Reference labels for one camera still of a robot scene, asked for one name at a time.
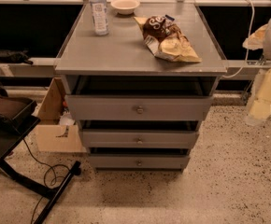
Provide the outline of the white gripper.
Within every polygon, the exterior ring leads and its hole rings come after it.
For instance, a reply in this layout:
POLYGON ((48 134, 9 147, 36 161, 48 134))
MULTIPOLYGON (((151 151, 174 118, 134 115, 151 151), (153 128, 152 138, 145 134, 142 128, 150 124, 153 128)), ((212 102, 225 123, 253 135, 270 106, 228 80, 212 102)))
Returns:
POLYGON ((256 93, 256 99, 248 101, 245 122, 249 126, 264 123, 271 116, 271 69, 269 69, 256 93))

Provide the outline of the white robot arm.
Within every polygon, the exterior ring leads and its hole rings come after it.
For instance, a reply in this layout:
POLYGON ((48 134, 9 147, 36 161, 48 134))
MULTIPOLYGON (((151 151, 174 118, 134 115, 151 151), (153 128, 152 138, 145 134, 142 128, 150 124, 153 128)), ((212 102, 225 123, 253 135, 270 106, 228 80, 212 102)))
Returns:
MULTIPOLYGON (((243 43, 245 49, 262 49, 264 57, 271 61, 271 19, 250 35, 243 43)), ((271 116, 271 68, 260 72, 253 84, 252 96, 247 104, 245 121, 250 126, 259 125, 271 116)))

